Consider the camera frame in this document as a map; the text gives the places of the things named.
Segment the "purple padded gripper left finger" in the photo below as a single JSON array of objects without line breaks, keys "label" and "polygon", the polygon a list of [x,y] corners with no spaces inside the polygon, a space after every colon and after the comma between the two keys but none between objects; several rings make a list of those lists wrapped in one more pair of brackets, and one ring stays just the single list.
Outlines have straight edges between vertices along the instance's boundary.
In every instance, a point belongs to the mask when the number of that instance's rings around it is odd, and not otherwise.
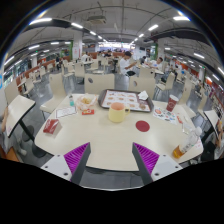
[{"label": "purple padded gripper left finger", "polygon": [[91,146],[87,142],[64,155],[53,156],[42,169],[79,185],[90,153]]}]

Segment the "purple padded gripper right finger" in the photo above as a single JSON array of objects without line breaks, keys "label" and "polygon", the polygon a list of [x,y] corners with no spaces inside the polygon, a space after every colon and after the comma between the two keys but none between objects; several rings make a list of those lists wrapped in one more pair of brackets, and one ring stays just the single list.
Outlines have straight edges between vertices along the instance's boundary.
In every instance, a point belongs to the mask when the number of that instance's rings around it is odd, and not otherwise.
[{"label": "purple padded gripper right finger", "polygon": [[182,169],[170,156],[166,154],[159,155],[137,143],[134,143],[132,146],[132,154],[136,160],[144,185]]}]

